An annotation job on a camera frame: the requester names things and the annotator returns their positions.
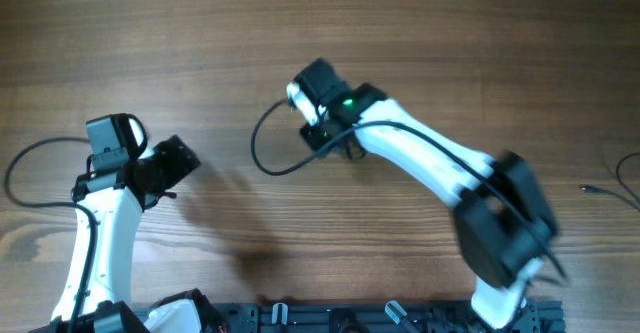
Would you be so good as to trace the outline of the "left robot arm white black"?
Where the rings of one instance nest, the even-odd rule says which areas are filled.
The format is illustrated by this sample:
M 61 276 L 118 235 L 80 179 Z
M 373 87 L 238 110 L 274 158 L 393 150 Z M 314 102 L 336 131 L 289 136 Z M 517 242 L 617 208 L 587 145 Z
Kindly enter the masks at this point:
M 117 113 L 86 123 L 92 152 L 71 190 L 76 238 L 61 298 L 52 313 L 58 332 L 94 332 L 113 307 L 131 301 L 133 247 L 145 211 L 200 166 L 176 135 L 149 147 L 140 120 Z

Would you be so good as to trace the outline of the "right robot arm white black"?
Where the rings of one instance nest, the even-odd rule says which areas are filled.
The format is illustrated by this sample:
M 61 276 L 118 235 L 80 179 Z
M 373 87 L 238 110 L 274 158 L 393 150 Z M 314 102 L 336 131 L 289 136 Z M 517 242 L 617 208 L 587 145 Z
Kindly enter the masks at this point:
M 446 205 L 461 255 L 476 276 L 472 312 L 486 328 L 514 326 L 559 233 L 526 161 L 510 151 L 494 158 L 446 138 L 377 87 L 351 87 L 322 58 L 299 72 L 286 94 L 306 121 L 301 136 L 316 153 L 357 146 L 395 164 Z

